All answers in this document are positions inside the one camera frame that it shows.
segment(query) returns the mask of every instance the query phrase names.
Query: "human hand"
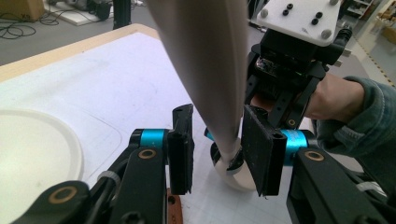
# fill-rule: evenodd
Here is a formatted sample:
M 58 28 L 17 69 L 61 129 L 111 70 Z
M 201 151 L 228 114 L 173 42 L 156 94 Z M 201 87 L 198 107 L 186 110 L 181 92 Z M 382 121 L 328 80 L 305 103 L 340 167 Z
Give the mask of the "human hand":
M 305 116 L 310 119 L 336 119 L 348 123 L 363 109 L 364 89 L 358 82 L 327 74 L 312 93 Z M 271 111 L 275 102 L 256 94 L 251 104 Z

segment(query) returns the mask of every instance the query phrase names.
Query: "white plastic tube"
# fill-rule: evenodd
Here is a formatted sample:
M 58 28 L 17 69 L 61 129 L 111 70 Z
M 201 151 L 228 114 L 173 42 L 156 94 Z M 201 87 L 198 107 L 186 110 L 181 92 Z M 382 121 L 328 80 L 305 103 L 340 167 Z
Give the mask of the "white plastic tube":
M 161 41 L 228 164 L 247 78 L 247 7 L 241 0 L 148 0 Z

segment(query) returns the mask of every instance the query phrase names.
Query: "blue cylindrical joint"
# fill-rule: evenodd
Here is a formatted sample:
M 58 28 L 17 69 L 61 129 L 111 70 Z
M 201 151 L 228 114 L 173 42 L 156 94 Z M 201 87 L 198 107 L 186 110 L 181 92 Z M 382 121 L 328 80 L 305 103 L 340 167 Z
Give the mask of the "blue cylindrical joint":
M 163 148 L 165 129 L 144 129 L 140 138 L 141 147 Z
M 215 141 L 215 138 L 213 137 L 213 135 L 209 132 L 209 130 L 207 128 L 205 129 L 204 136 L 212 141 Z
M 284 165 L 293 165 L 293 159 L 295 153 L 300 149 L 300 147 L 308 147 L 306 138 L 303 132 L 300 130 L 280 130 L 283 134 L 288 137 L 286 143 L 285 161 Z

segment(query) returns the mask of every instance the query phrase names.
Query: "gray sleeve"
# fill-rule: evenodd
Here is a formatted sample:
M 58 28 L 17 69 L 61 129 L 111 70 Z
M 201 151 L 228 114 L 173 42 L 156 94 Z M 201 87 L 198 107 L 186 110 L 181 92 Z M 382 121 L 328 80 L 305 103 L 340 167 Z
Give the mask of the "gray sleeve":
M 367 78 L 346 79 L 363 86 L 363 111 L 348 124 L 318 120 L 318 143 L 331 153 L 355 158 L 390 193 L 396 187 L 396 90 Z

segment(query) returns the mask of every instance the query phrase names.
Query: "floor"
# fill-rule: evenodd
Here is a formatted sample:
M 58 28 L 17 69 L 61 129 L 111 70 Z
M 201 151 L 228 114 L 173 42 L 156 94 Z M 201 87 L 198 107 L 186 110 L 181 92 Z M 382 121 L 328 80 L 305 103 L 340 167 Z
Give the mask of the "floor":
M 1 29 L 0 36 L 3 38 L 0 38 L 0 65 L 111 31 L 113 27 L 111 18 L 107 21 L 93 22 L 81 26 L 75 26 L 53 17 L 49 18 L 52 18 L 54 23 L 44 24 L 39 21 L 15 23 L 12 28 L 8 29 L 9 33 L 7 34 L 5 29 Z M 381 34 L 371 33 L 374 23 L 365 29 L 361 29 L 362 25 L 359 24 L 359 21 L 348 17 L 346 17 L 346 20 L 355 27 L 354 38 L 351 38 L 347 45 L 349 49 L 353 50 L 352 54 L 359 58 L 370 78 L 394 85 L 396 83 L 396 66 L 394 66 L 396 45 L 388 42 Z M 0 25 L 9 26 L 10 23 L 7 22 L 0 20 Z M 155 22 L 150 17 L 146 7 L 133 7 L 132 23 L 142 23 L 148 27 L 156 28 Z M 21 32 L 25 36 L 17 38 L 16 35 L 11 35 L 21 34 Z M 263 35 L 254 28 L 249 28 L 248 34 L 249 46 L 259 43 Z

